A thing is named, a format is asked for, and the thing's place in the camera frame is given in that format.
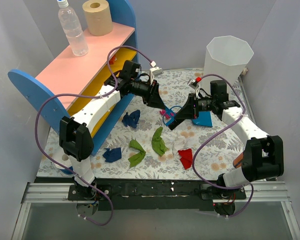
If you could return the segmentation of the blue hand brush black bristles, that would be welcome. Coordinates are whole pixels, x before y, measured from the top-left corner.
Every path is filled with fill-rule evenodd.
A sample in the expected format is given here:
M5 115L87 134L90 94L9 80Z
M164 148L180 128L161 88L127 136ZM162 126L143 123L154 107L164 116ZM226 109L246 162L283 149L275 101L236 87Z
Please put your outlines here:
M179 126L184 119L176 119L176 113L173 112L174 108L181 109L182 107L179 105L172 106L171 108L165 106L165 113L162 117L163 124L168 127L171 131L173 131L177 126Z

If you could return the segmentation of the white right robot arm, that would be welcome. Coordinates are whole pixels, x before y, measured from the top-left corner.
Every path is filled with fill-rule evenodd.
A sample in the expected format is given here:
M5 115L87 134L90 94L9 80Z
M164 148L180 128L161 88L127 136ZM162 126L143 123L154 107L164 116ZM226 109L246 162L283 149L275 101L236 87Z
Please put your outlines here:
M245 144L234 169L218 176L214 187L217 195L227 199L235 189L250 182L280 177L284 173L284 146L278 135L269 135L257 127L246 115L241 100L229 100L228 83L224 79L210 82L210 96L198 97L190 93L184 106L168 124L170 130L184 120L197 120L202 112L212 112L228 129L232 129Z

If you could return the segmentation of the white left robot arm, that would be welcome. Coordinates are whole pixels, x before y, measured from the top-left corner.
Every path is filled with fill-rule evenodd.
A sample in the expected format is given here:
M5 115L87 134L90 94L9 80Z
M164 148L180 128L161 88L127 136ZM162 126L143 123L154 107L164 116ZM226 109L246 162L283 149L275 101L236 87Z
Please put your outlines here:
M63 117L59 124L59 147L54 159L64 168L71 166L78 175L74 178L79 194L85 200L96 196L96 187L91 184L94 173L90 164L90 155L94 149L94 128L102 117L111 110L124 96L133 94L140 96L143 103L151 108L164 110L165 104L159 94L159 83L155 77L163 70L154 66L149 70L149 79L141 81L138 74L140 64L126 60L121 70L116 71L117 78L110 76L85 107L72 117Z

